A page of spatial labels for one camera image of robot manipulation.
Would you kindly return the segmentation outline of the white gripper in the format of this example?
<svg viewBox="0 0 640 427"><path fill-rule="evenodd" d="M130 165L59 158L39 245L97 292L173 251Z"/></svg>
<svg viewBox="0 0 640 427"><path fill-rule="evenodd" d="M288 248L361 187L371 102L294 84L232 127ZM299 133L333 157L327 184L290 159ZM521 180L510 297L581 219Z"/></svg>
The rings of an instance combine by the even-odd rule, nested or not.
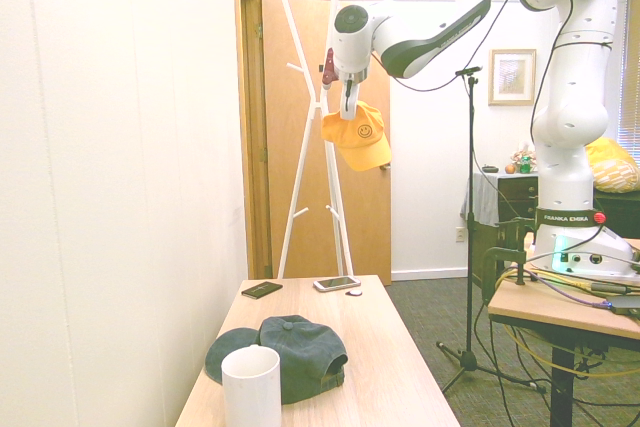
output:
<svg viewBox="0 0 640 427"><path fill-rule="evenodd" d="M343 83L341 92L341 118L344 120L354 120L357 112L359 84L367 79L369 67L364 67L363 69L352 72L351 70L336 65L335 72L338 75L338 79Z"/></svg>

